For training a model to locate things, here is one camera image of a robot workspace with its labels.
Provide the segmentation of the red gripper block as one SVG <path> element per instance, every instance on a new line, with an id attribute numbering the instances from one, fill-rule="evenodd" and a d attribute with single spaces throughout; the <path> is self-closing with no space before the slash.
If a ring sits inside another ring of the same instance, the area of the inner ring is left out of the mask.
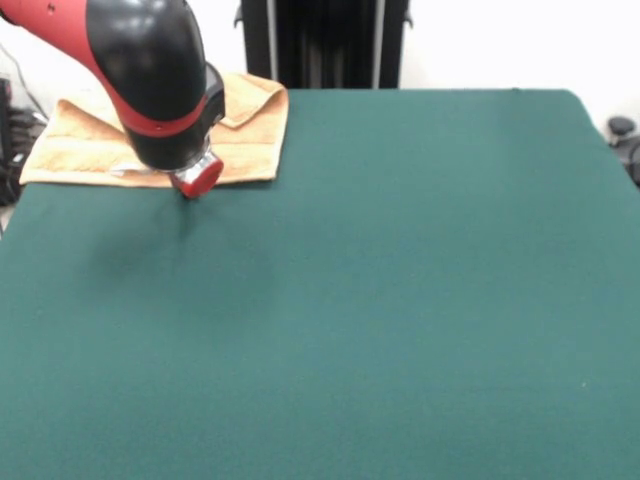
<path id="1" fill-rule="evenodd" d="M 216 185 L 223 169 L 223 161 L 206 152 L 191 167 L 173 173 L 173 186 L 187 199 L 198 198 Z"/>

